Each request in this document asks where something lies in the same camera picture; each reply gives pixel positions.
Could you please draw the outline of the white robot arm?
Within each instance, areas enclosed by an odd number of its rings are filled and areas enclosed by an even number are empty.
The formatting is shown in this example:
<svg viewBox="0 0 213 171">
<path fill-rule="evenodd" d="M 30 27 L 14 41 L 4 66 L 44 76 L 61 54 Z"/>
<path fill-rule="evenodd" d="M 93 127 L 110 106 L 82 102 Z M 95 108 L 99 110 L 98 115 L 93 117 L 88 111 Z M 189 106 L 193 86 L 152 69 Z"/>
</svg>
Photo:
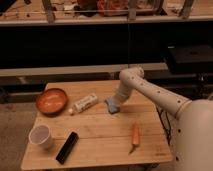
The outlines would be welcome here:
<svg viewBox="0 0 213 171">
<path fill-rule="evenodd" d="M 213 171 L 213 101 L 191 100 L 152 84 L 141 67 L 122 70 L 119 79 L 115 94 L 106 99 L 111 114 L 138 91 L 178 120 L 174 171 Z"/>
</svg>

